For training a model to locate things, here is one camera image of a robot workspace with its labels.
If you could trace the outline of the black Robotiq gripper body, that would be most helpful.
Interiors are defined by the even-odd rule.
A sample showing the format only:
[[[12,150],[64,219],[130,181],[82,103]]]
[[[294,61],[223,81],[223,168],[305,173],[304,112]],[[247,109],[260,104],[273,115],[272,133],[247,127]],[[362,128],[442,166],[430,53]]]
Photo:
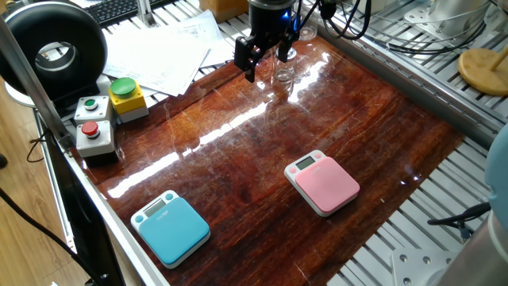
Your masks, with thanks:
[[[279,42],[291,22],[294,0],[248,0],[255,42]]]

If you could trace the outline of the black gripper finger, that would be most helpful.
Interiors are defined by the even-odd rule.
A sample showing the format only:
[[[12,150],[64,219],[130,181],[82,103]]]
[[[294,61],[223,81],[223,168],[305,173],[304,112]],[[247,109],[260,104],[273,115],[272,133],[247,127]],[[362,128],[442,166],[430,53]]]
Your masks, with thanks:
[[[235,41],[234,64],[250,83],[254,82],[256,65],[264,53],[265,49],[256,44],[255,36],[238,37]]]
[[[299,39],[298,33],[287,33],[282,37],[279,47],[277,49],[277,58],[286,63],[288,58],[288,52],[291,49],[291,46],[294,42]]]

